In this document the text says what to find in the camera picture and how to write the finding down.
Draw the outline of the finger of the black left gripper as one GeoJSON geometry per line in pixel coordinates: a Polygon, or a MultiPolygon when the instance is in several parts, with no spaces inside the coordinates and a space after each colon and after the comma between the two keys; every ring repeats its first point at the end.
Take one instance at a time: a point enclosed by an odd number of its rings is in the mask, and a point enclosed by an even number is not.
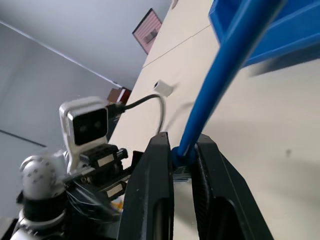
{"type": "Polygon", "coordinates": [[[116,153],[115,153],[115,160],[116,161],[121,161],[123,159],[128,158],[128,151],[125,148],[120,148],[116,153]]]}
{"type": "Polygon", "coordinates": [[[125,181],[120,181],[118,184],[107,190],[106,193],[109,199],[117,199],[126,192],[126,188],[127,183],[125,181]]]}

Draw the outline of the brown box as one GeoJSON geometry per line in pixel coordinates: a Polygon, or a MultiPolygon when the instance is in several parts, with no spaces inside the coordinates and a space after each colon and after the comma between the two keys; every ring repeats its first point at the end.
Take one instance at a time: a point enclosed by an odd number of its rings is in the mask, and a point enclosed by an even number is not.
{"type": "Polygon", "coordinates": [[[125,87],[122,87],[119,89],[112,88],[107,97],[107,101],[111,104],[119,103],[119,102],[126,104],[131,95],[131,92],[132,92],[131,90],[125,87]]]}

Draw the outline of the blue plastic bin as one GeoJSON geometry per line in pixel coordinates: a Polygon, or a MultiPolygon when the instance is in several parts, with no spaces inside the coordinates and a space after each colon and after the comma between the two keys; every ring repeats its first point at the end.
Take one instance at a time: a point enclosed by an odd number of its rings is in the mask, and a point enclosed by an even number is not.
{"type": "MultiPolygon", "coordinates": [[[[221,43],[238,10],[249,0],[213,0],[208,18],[221,43]]],[[[320,0],[287,0],[245,67],[320,43],[320,0]]]]}

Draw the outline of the pink framed board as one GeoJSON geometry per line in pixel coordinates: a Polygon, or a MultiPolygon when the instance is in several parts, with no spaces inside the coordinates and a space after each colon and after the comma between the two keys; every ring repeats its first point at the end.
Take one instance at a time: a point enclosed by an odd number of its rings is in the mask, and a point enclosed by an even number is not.
{"type": "Polygon", "coordinates": [[[150,8],[132,32],[132,35],[147,55],[156,40],[161,26],[162,21],[153,8],[150,8]]]}

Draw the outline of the white coupler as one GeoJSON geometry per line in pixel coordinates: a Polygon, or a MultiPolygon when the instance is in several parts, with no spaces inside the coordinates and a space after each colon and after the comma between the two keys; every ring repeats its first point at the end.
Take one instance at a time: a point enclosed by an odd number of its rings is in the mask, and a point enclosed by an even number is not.
{"type": "Polygon", "coordinates": [[[162,80],[158,80],[154,84],[153,90],[159,95],[161,95],[162,97],[168,97],[173,93],[174,87],[162,80]]]}

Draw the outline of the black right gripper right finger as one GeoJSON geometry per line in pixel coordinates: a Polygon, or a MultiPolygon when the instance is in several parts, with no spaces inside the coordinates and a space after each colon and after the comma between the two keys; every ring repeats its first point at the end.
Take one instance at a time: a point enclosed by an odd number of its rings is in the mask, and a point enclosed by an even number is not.
{"type": "Polygon", "coordinates": [[[242,175],[201,134],[191,166],[194,211],[199,240],[274,240],[242,175]]]}

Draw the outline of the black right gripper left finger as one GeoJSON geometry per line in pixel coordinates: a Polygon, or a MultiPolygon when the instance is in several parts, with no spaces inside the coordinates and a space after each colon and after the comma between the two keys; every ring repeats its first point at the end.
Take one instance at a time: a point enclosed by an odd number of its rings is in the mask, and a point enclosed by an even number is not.
{"type": "Polygon", "coordinates": [[[173,240],[174,184],[167,132],[152,137],[130,175],[117,240],[173,240]]]}

